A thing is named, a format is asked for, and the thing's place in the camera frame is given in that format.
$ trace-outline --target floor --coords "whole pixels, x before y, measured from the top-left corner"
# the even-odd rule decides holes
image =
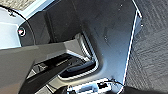
[[[168,1],[135,1],[143,27],[133,41],[126,85],[168,92]]]
[[[0,0],[0,4],[16,10],[24,10],[34,1],[35,0]]]

